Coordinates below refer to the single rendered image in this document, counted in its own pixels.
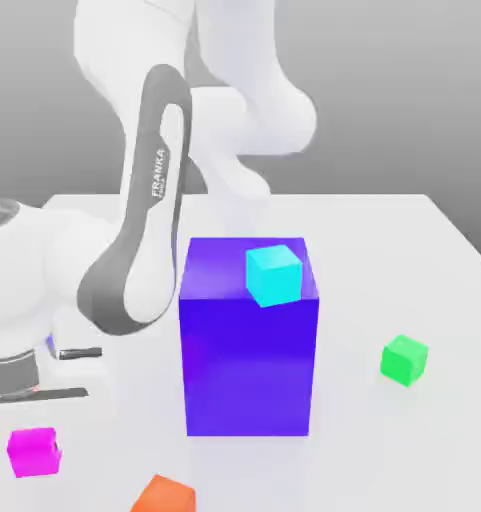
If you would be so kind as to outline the small orange cube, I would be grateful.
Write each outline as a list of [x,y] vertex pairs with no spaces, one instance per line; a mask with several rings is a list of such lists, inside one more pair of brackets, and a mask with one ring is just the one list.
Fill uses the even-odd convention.
[[196,512],[196,492],[187,485],[157,474],[130,512]]

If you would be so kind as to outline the small green cube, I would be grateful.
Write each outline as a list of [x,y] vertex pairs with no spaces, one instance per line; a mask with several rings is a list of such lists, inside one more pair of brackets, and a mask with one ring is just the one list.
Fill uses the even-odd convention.
[[397,383],[410,387],[423,374],[429,347],[400,334],[384,346],[380,372]]

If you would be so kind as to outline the large purple box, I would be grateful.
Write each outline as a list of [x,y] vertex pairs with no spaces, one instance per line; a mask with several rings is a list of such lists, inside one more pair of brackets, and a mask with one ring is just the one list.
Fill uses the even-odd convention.
[[[262,308],[246,253],[277,245],[302,263],[301,298]],[[179,293],[188,435],[307,435],[319,304],[304,239],[192,238]]]

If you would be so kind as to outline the small magenta cube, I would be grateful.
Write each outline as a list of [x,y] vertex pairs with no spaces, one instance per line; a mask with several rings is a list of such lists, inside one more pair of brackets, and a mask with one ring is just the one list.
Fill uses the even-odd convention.
[[57,474],[62,458],[54,427],[14,430],[7,454],[16,478]]

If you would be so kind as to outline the small cyan cube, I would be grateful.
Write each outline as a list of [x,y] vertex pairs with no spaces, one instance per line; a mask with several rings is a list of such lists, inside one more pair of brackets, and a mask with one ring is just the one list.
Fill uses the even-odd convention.
[[303,263],[285,244],[246,251],[245,286],[261,308],[297,302]]

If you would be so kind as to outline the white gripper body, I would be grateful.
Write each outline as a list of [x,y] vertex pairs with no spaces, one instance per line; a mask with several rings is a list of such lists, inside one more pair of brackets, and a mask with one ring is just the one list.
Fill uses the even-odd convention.
[[84,387],[0,397],[0,425],[73,425],[104,418],[104,402]]

